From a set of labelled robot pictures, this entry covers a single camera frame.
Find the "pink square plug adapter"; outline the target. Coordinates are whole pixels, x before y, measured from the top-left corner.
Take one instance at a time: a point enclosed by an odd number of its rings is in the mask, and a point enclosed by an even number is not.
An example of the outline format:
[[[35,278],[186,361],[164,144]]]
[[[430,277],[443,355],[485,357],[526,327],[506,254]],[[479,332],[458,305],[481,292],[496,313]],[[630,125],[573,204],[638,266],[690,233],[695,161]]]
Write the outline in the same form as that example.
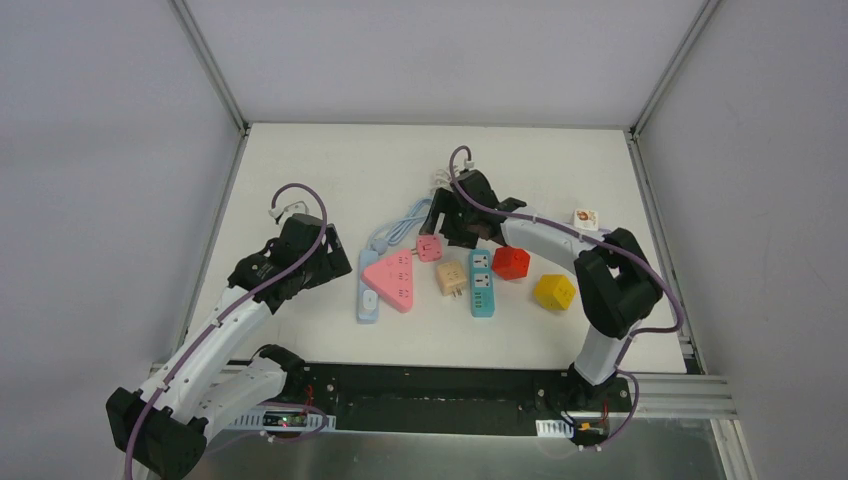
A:
[[[443,257],[441,238],[435,234],[422,234],[416,238],[414,253],[422,263],[432,263]]]

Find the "red cube plug adapter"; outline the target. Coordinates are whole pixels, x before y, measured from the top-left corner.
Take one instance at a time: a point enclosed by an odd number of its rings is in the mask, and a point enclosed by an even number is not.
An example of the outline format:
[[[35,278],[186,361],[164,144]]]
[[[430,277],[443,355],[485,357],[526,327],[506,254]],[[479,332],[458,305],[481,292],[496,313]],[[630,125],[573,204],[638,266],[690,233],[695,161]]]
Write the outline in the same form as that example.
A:
[[[494,253],[491,269],[503,280],[517,280],[527,276],[530,261],[530,254],[523,249],[499,247]]]

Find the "yellow cube plug adapter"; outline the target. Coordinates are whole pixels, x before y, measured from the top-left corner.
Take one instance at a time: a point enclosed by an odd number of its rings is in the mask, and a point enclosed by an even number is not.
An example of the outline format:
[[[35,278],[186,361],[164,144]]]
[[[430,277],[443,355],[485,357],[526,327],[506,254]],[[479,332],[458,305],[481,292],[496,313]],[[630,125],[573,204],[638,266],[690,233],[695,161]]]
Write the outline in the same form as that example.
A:
[[[533,289],[533,298],[545,310],[566,311],[577,296],[577,288],[564,275],[542,275]]]

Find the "teal power strip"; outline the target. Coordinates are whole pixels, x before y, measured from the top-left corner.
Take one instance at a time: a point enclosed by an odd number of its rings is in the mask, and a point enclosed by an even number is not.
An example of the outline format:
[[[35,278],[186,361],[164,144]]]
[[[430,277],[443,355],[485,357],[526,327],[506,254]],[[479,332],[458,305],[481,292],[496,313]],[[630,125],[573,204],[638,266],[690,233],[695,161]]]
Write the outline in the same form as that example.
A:
[[[469,253],[470,308],[475,318],[491,318],[495,314],[492,254],[473,249]]]

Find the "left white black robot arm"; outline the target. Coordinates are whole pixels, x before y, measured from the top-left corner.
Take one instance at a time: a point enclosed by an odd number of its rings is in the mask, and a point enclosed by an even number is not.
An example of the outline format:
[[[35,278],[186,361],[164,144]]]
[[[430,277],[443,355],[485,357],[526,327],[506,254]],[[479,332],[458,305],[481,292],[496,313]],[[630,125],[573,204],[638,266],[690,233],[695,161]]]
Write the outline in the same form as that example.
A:
[[[285,301],[351,270],[335,226],[308,214],[287,218],[277,237],[241,259],[204,326],[136,390],[119,387],[108,397],[125,476],[140,464],[162,479],[182,479],[244,412],[271,397],[297,402],[305,390],[304,362],[280,346],[263,351],[246,372],[221,384],[213,380]]]

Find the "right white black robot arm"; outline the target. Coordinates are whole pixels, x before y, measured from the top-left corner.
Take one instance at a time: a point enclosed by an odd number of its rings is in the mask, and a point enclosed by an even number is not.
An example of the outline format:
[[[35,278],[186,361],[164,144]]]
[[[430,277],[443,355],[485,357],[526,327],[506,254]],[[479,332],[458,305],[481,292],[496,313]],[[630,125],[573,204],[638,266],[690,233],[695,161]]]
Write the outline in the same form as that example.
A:
[[[668,292],[629,230],[598,233],[549,220],[522,200],[499,200],[475,169],[435,188],[420,231],[438,232],[449,245],[466,249],[481,240],[523,249],[575,276],[590,327],[569,368],[567,393],[583,410],[605,400],[606,382],[615,377],[632,334]]]

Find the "pink triangular plug adapter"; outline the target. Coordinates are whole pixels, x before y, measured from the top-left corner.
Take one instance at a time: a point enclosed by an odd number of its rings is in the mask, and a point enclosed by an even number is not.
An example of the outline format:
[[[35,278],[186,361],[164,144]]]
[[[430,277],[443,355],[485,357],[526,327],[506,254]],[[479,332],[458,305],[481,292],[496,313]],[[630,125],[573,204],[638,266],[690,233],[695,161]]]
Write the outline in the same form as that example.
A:
[[[403,249],[378,259],[360,275],[363,283],[400,313],[414,305],[413,254]]]

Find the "light blue power strip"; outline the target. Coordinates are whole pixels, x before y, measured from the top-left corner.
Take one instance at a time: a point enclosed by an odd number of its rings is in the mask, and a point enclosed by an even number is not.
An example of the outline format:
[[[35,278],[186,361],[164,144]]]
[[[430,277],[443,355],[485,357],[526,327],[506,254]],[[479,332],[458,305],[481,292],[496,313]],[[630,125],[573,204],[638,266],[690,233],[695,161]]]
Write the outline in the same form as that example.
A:
[[[371,249],[361,250],[358,256],[356,318],[359,324],[374,324],[379,316],[379,295],[362,280],[366,268],[373,265],[378,258],[378,253]]]

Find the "beige wooden cube adapter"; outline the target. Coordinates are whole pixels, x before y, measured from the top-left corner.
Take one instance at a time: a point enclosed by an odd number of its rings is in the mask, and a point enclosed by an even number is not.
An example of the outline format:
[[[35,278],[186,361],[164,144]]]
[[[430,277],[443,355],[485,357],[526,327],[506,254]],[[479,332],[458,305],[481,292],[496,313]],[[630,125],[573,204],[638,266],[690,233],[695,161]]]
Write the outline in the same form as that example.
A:
[[[468,277],[458,260],[438,264],[436,280],[442,296],[461,296],[468,284]]]

